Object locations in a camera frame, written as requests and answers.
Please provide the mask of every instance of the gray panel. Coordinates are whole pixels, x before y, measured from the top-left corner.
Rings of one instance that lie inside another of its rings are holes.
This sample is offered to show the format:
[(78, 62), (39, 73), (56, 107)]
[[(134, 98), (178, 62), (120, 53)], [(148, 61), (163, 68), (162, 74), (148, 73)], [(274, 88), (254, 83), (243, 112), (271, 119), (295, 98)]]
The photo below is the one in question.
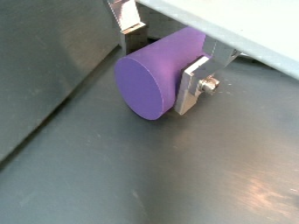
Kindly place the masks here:
[(148, 24), (150, 38), (160, 39), (186, 27), (184, 24), (167, 17), (159, 11), (146, 7), (140, 3), (138, 4), (138, 8), (142, 21)]
[(3, 169), (2, 223), (298, 223), (298, 81), (238, 59), (212, 97), (150, 122), (116, 58)]
[(0, 0), (0, 161), (116, 44), (102, 1)]

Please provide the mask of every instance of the dark gray floor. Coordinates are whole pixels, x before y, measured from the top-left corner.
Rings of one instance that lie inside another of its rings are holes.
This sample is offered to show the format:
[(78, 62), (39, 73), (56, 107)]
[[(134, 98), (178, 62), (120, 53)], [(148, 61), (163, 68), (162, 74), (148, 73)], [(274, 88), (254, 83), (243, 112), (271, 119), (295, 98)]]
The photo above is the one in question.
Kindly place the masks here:
[(143, 120), (115, 53), (0, 173), (2, 224), (299, 223), (299, 84), (235, 61), (179, 116)]

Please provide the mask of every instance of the purple cylinder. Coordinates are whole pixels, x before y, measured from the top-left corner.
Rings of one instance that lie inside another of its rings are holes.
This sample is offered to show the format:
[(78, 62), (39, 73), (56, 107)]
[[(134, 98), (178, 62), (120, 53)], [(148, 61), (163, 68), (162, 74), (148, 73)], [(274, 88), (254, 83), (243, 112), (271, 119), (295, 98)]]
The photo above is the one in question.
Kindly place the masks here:
[(183, 69), (202, 56), (204, 38), (183, 28), (116, 62), (120, 94), (144, 119), (158, 119), (174, 106)]

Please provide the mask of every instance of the metal clamp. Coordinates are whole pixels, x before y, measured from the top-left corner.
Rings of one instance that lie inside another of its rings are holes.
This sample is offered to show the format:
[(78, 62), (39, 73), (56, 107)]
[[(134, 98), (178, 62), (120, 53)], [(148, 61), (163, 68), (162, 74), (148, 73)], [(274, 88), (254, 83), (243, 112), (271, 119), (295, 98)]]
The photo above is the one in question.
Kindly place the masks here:
[(147, 25), (140, 21), (135, 0), (104, 0), (120, 28), (124, 55), (147, 46)]
[(214, 78), (214, 74), (240, 55), (235, 48), (208, 36), (204, 39), (203, 51), (207, 55), (202, 55), (182, 73), (182, 84), (174, 106), (180, 115), (195, 105), (203, 92), (211, 95), (215, 93), (220, 82)]

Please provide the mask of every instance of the purple foam cylinder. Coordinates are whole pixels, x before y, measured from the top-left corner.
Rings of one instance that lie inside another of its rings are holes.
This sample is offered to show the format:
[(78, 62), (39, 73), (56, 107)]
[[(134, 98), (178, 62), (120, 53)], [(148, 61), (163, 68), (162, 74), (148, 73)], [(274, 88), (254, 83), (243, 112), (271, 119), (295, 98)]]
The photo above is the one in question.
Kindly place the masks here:
[(183, 69), (202, 56), (206, 35), (191, 27), (116, 62), (116, 85), (128, 107), (148, 120), (174, 106)]

